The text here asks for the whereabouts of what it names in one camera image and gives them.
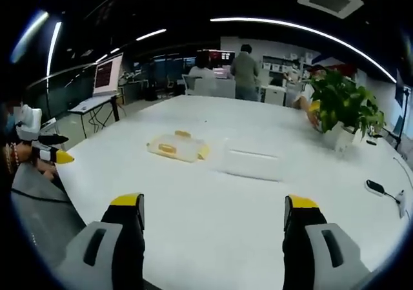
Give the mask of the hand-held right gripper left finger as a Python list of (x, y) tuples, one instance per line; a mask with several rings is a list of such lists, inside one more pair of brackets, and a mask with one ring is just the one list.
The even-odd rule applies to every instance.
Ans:
[(56, 277), (64, 289), (144, 289), (144, 194), (110, 202), (99, 222), (67, 245)]

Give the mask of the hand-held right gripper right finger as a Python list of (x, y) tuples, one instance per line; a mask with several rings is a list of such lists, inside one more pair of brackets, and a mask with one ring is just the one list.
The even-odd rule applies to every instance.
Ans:
[(285, 197), (283, 289), (360, 289), (370, 274), (358, 244), (317, 203)]

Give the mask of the person's left hand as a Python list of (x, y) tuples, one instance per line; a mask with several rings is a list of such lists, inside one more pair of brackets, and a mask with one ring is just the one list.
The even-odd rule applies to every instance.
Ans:
[(54, 165), (36, 158), (31, 145), (18, 143), (16, 146), (16, 154), (20, 163), (31, 163), (44, 177), (53, 181), (57, 176), (57, 170)]

